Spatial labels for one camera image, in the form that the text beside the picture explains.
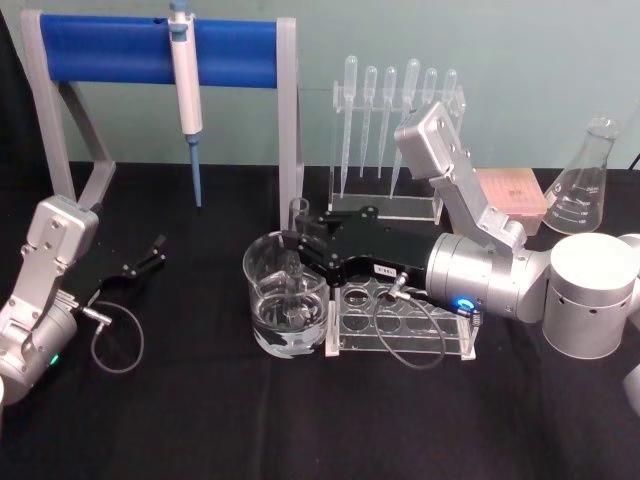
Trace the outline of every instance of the black tablecloth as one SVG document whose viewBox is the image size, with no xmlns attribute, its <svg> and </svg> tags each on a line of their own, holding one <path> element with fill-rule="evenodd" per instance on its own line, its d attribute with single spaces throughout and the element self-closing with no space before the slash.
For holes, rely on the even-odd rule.
<svg viewBox="0 0 640 480">
<path fill-rule="evenodd" d="M 448 357 L 429 372 L 383 353 L 264 353 L 241 259 L 273 226 L 276 173 L 203 167 L 196 212 L 187 166 L 119 166 L 94 246 L 64 286 L 86 289 L 167 235 L 165 269 L 128 303 L 144 323 L 144 359 L 123 377 L 98 370 L 95 325 L 79 319 L 60 362 L 5 409 L 1 479 L 640 478 L 640 418 L 621 385 L 640 362 L 632 328 L 598 361 L 557 353 L 540 325 L 492 317 L 477 360 Z M 555 173 L 538 172 L 543 186 Z M 307 169 L 317 209 L 326 186 L 327 169 Z M 640 231 L 639 190 L 638 174 L 609 172 L 601 231 Z M 0 298 L 48 194 L 0 190 Z M 528 247 L 558 238 L 543 226 Z"/>
</svg>

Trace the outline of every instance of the pipette stand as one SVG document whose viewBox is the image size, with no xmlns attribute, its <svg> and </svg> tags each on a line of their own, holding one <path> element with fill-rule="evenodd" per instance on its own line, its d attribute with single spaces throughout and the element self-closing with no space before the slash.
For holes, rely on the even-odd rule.
<svg viewBox="0 0 640 480">
<path fill-rule="evenodd" d="M 441 100 L 442 90 L 436 90 L 433 102 Z M 419 106 L 420 94 L 416 94 L 413 108 Z M 466 109 L 464 92 L 458 85 L 453 99 L 447 103 L 449 115 L 460 132 Z M 363 122 L 364 96 L 360 85 L 353 103 L 353 117 L 351 127 L 351 142 L 349 148 L 349 171 L 344 195 L 340 192 L 340 164 L 342 157 L 342 135 L 344 128 L 345 99 L 342 86 L 338 82 L 333 85 L 333 109 L 334 138 L 333 152 L 331 153 L 331 165 L 329 175 L 329 207 L 330 211 L 353 211 L 371 205 L 379 209 L 380 219 L 386 220 L 416 220 L 430 221 L 438 224 L 442 213 L 442 201 L 433 196 L 433 189 L 427 182 L 403 182 L 408 169 L 400 172 L 397 195 L 390 197 L 391 166 L 396 153 L 396 144 L 393 133 L 402 117 L 402 98 L 399 91 L 393 98 L 387 142 L 383 155 L 382 176 L 378 178 L 378 141 L 384 101 L 382 89 L 376 90 L 371 112 L 371 124 L 369 126 L 369 144 L 365 159 L 363 176 L 360 177 L 360 138 Z"/>
<path fill-rule="evenodd" d="M 91 121 L 77 82 L 173 85 L 167 21 L 52 15 L 25 9 L 21 24 L 25 70 L 33 91 L 53 190 L 71 200 L 77 198 L 63 129 L 62 98 L 94 162 L 93 173 L 79 199 L 81 205 L 91 206 L 102 200 L 115 162 Z M 287 226 L 289 202 L 302 195 L 304 177 L 296 31 L 294 18 L 271 22 L 195 21 L 200 86 L 277 91 L 282 229 Z"/>
</svg>

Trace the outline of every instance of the erlenmeyer flask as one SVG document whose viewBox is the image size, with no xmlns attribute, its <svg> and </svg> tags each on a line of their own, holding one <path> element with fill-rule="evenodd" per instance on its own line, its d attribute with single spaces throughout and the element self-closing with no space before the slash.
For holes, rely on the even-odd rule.
<svg viewBox="0 0 640 480">
<path fill-rule="evenodd" d="M 609 118 L 591 119 L 580 151 L 545 193 L 549 210 L 543 221 L 549 227 L 567 235 L 598 228 L 607 158 L 619 130 L 618 123 Z"/>
</svg>

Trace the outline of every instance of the cable connector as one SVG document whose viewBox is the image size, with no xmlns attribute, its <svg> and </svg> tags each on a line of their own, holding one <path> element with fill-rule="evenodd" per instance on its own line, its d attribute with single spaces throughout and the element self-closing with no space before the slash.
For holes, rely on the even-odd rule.
<svg viewBox="0 0 640 480">
<path fill-rule="evenodd" d="M 83 307 L 82 313 L 87 318 L 95 320 L 99 323 L 98 328 L 96 329 L 96 333 L 94 334 L 95 336 L 100 335 L 104 327 L 110 326 L 111 323 L 113 322 L 111 317 L 107 317 L 106 315 L 103 315 L 102 313 L 95 311 L 93 308 Z"/>
<path fill-rule="evenodd" d="M 408 280 L 409 280 L 409 275 L 407 275 L 405 272 L 402 272 L 400 275 L 396 277 L 395 281 L 393 282 L 393 286 L 389 289 L 389 292 L 387 293 L 387 295 L 394 300 L 396 298 L 401 298 L 402 300 L 409 300 L 411 298 L 411 295 L 409 295 L 407 292 L 401 291 L 404 288 L 404 286 L 407 284 Z"/>
</svg>

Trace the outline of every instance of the test tube rack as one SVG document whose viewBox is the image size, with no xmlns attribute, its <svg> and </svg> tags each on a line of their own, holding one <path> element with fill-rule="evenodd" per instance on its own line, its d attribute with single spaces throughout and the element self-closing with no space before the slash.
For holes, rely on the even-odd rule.
<svg viewBox="0 0 640 480">
<path fill-rule="evenodd" d="M 384 297 L 390 286 L 370 278 L 363 283 L 349 282 L 340 289 L 336 299 L 335 324 L 329 325 L 327 332 L 327 356 L 349 351 L 386 351 L 373 326 L 376 299 L 382 302 L 377 315 L 378 328 L 391 348 L 405 353 L 440 352 L 440 337 L 420 310 L 406 302 L 389 301 Z M 442 329 L 445 353 L 458 355 L 462 360 L 474 360 L 474 344 L 481 327 L 481 317 L 457 315 L 426 301 L 418 302 Z"/>
<path fill-rule="evenodd" d="M 433 82 L 429 82 L 431 83 L 431 91 L 424 91 L 428 83 L 425 78 L 422 89 L 415 89 L 414 95 L 412 96 L 411 109 L 424 105 L 425 103 L 441 101 L 447 108 L 456 130 L 460 133 L 466 103 L 462 85 L 457 83 L 457 73 L 455 70 L 448 70 L 444 75 L 444 83 L 447 85 L 443 83 L 441 88 L 435 88 L 437 72 L 436 75 L 434 75 L 434 72 L 436 72 L 435 69 L 429 68 L 426 70 L 425 75 L 419 78 L 419 80 L 422 80 L 427 75 L 433 77 Z M 382 75 L 378 75 L 378 77 L 381 76 L 384 77 L 385 72 L 382 72 Z M 394 193 L 391 169 L 382 168 L 380 170 L 378 168 L 380 163 L 382 166 L 393 165 L 396 156 L 399 155 L 399 152 L 396 152 L 397 147 L 393 134 L 396 127 L 403 120 L 403 113 L 406 109 L 402 87 L 395 88 L 394 85 L 382 162 L 379 162 L 379 143 L 380 135 L 383 131 L 381 127 L 384 111 L 387 105 L 384 99 L 383 88 L 375 89 L 370 107 L 371 116 L 368 125 L 369 141 L 366 148 L 365 159 L 364 162 L 362 162 L 360 158 L 362 130 L 363 127 L 367 128 L 365 120 L 365 110 L 367 109 L 365 99 L 366 88 L 362 88 L 362 85 L 362 81 L 356 83 L 355 97 L 353 97 L 352 101 L 351 128 L 348 133 L 350 139 L 347 142 L 349 145 L 348 169 L 344 192 L 341 189 L 340 176 L 342 174 L 341 164 L 345 143 L 343 137 L 347 135 L 344 128 L 345 113 L 349 105 L 347 105 L 347 99 L 344 94 L 344 85 L 340 85 L 338 81 L 335 81 L 333 85 L 333 109 L 335 115 L 333 116 L 333 151 L 330 155 L 328 209 L 330 211 L 353 211 L 371 205 L 378 208 L 380 219 L 432 221 L 438 224 L 443 205 L 442 201 L 437 196 L 434 196 L 433 189 L 428 182 L 400 182 L 401 188 Z M 382 85 L 382 81 L 378 81 L 377 85 Z M 407 169 L 402 169 L 400 174 L 401 178 L 408 173 Z"/>
</svg>

